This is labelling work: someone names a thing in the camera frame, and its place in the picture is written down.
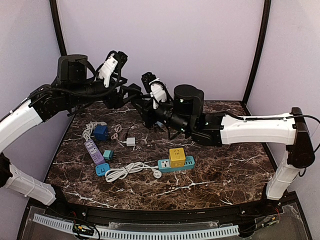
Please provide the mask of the black power adapter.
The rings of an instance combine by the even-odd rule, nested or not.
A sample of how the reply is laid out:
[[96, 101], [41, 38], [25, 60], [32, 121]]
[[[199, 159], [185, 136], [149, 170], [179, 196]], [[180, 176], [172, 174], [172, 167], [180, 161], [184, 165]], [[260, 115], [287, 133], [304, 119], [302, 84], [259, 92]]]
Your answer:
[[132, 96], [130, 103], [134, 106], [134, 108], [137, 111], [142, 111], [146, 107], [148, 101], [145, 100], [141, 95], [135, 94]]

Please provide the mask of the yellow cube socket adapter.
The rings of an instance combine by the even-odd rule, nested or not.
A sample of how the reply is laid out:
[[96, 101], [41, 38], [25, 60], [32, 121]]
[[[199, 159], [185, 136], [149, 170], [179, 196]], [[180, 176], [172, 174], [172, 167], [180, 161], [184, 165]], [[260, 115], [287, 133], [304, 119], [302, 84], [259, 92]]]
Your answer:
[[169, 150], [169, 161], [171, 168], [180, 168], [185, 166], [186, 155], [182, 147], [171, 148]]

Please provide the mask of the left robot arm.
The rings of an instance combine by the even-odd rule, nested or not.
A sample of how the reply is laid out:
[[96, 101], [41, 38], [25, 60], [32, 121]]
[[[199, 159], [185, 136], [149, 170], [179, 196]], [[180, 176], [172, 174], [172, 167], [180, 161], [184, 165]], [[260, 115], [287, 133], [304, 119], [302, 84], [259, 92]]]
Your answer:
[[[112, 50], [105, 61], [94, 68], [83, 54], [61, 56], [58, 59], [57, 76], [51, 84], [34, 90], [17, 107], [0, 120], [0, 150], [4, 151], [30, 129], [48, 121], [59, 112], [68, 111], [70, 116], [103, 101], [109, 109], [120, 108], [137, 96], [127, 98], [124, 93], [128, 81], [121, 76], [128, 56]], [[24, 173], [2, 153], [0, 155], [0, 186], [14, 190], [50, 207], [62, 209], [67, 201], [59, 186], [47, 184]]]

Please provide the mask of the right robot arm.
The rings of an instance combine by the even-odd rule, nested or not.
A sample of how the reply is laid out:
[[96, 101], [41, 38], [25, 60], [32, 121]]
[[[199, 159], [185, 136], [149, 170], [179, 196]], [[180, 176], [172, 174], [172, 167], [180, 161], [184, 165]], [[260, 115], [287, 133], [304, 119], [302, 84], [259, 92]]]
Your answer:
[[286, 154], [275, 175], [267, 183], [265, 196], [280, 200], [301, 169], [315, 161], [306, 124], [306, 115], [298, 107], [290, 112], [267, 116], [238, 116], [230, 112], [204, 113], [204, 92], [188, 84], [174, 88], [170, 96], [159, 80], [144, 85], [150, 101], [141, 116], [146, 125], [156, 122], [174, 129], [202, 146], [218, 147], [235, 143], [278, 143]]

